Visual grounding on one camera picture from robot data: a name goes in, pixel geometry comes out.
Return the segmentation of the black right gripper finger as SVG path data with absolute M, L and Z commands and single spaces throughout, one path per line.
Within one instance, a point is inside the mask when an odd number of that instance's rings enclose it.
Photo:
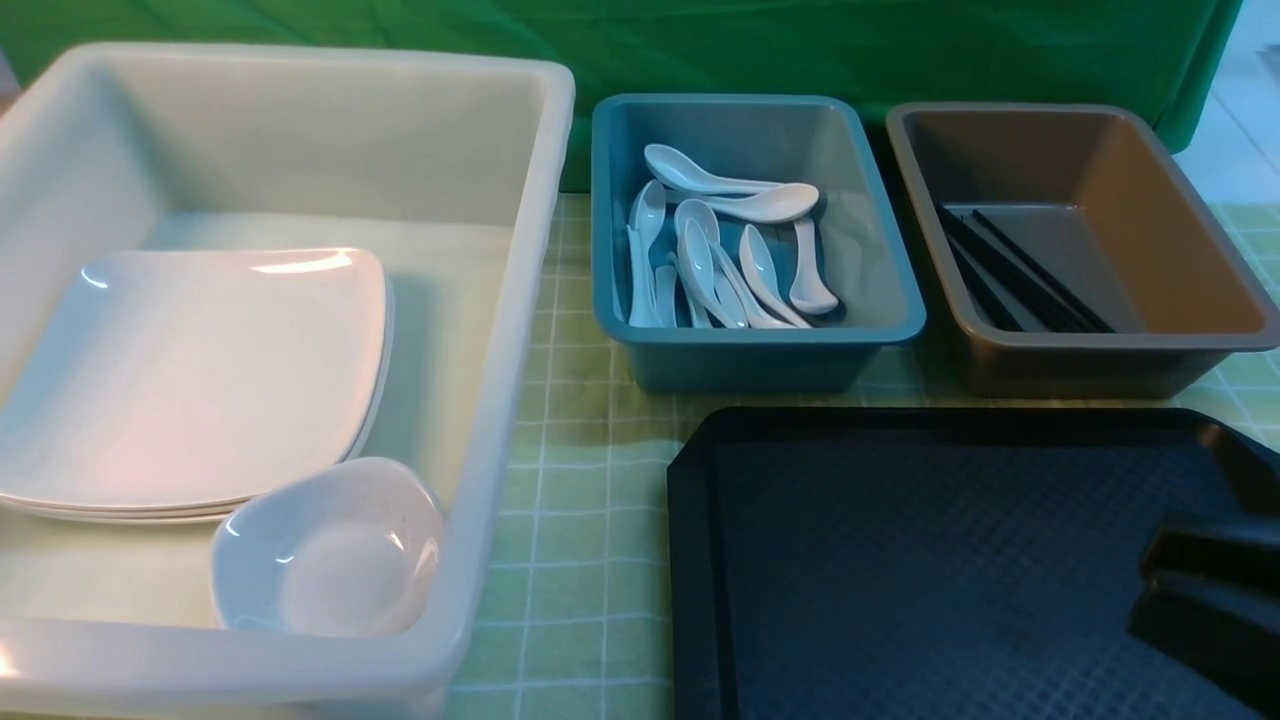
M 1277 584 L 1157 571 L 1128 632 L 1258 715 L 1277 715 Z
M 1279 589 L 1279 520 L 1256 515 L 1166 515 L 1140 575 L 1175 571 L 1249 591 Z

